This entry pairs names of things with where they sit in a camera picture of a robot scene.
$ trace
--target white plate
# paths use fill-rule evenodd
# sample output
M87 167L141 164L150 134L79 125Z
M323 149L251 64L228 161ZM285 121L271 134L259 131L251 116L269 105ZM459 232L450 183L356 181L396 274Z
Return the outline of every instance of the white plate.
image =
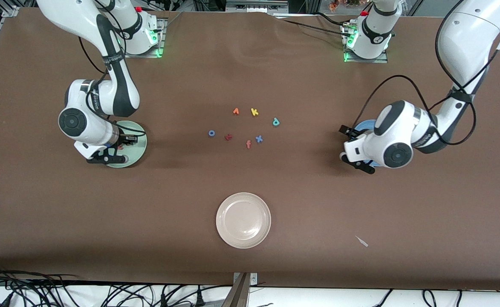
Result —
M225 243L238 249L249 249L267 237L271 229L271 212L255 194L233 194L219 206L216 227Z
M140 126L139 124L137 124L133 121L119 121L119 122L117 122L117 124L119 124L123 127L144 131L144 128L142 128L142 126ZM132 133L140 134L138 132L133 132L130 130L127 130L125 132L127 134L132 134ZM123 168L123 167L131 166L134 163L136 163L143 156L144 152L146 151L146 147L147 147L147 135L144 134L143 136L138 137L138 142L136 144L129 145L129 146L123 146L123 149L117 151L117 155L127 156L128 161L126 161L125 163L111 163L107 166L114 167L114 168ZM115 148L106 148L106 150L108 150L110 155L113 155Z

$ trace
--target white paper scrap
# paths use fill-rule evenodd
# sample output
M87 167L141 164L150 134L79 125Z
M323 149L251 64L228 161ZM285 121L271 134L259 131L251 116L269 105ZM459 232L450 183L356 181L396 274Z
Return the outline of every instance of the white paper scrap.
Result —
M364 241L364 240L362 240L362 239L360 239L357 235L356 235L355 237L359 240L359 242L360 242L360 243L362 243L362 244L363 244L363 246L365 246L365 247L368 247L368 246L369 246L369 244L365 243L365 241Z

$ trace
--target table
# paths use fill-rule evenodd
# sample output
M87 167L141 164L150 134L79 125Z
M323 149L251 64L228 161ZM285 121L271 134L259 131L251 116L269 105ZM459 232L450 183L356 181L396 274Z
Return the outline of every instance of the table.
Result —
M77 37L22 8L0 33L0 266L86 280L229 284L258 272L269 286L500 289L500 52L468 142L375 175L338 157L337 130L384 78L410 76L430 103L446 95L440 21L402 17L389 63L358 64L343 62L337 35L266 14L184 14L163 58L127 60L141 96L130 119L149 144L139 163L112 169L85 163L57 127L67 86L99 72ZM419 105L393 80L363 119L399 99ZM221 201L241 191L272 214L252 249L215 229Z

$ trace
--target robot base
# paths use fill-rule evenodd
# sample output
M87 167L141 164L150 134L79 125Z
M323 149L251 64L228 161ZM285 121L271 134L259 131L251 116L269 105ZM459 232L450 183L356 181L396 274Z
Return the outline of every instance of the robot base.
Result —
M380 56L378 58L372 58L372 59L367 59L367 58L361 58L357 56L354 51L352 51L350 48L347 47L347 45L344 43L343 44L343 52L344 52L344 59L345 62L359 62L359 63L388 63L388 57L386 56L386 50L382 51Z
M157 31L157 33L149 33L149 37L152 41L157 41L148 51L143 54L129 54L127 53L126 58L162 58L162 53L165 48L166 39L166 25L168 24L168 18L155 18L149 24L151 30Z
M119 122L117 122L117 124L124 126L124 127L127 127L127 128L144 131L142 126L140 126L139 124L137 124L133 121L119 121ZM125 156L125 158L127 158L127 161L125 163L111 163L111 164L107 164L107 166L113 167L113 168L123 168L123 167L131 166L134 163L136 163L143 156L144 152L146 151L146 147L147 147L147 135L139 136L137 143L135 143L133 145L123 145L122 148L119 148L117 150L117 155L119 155L119 156L122 155L122 156ZM108 153L110 155L113 155L113 152L115 149L108 148L105 150L108 150Z
M383 50L382 53L372 59L368 58L361 58L358 55L354 53L352 49L350 49L347 44L352 42L351 40L354 39L355 37L355 19L352 19L350 23L345 23L344 25L340 26L341 32L342 33L348 33L351 36L343 36L343 53L344 53L344 59L345 62L360 62L360 63L388 63L388 57L386 55L386 50Z

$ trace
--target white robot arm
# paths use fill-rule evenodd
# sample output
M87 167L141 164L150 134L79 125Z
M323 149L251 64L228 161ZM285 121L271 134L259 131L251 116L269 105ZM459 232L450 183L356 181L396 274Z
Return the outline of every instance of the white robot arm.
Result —
M91 42L102 55L111 80L75 80L65 95L65 108L58 118L62 132L75 140L75 148L90 163L124 163L116 156L106 161L96 153L110 146L131 144L126 136L102 116L128 117L139 107L139 94L130 77L124 54L108 18L92 0L38 0L45 17L67 32Z
M127 53L143 54L158 43L156 35L157 17L141 9L138 12L130 0L97 0L97 7L110 20L117 35L127 43Z
M391 103L381 111L373 130L355 136L351 128L343 126L346 130L342 132L355 138L344 143L341 160L374 173L363 161L399 168L411 162L413 148L425 154L443 149L468 105L472 106L499 33L500 0L460 1L445 17L437 34L437 56L454 81L437 115L407 101Z
M369 15L353 21L357 24L357 32L347 47L361 58L377 58L388 46L392 29L401 15L400 0L373 0Z

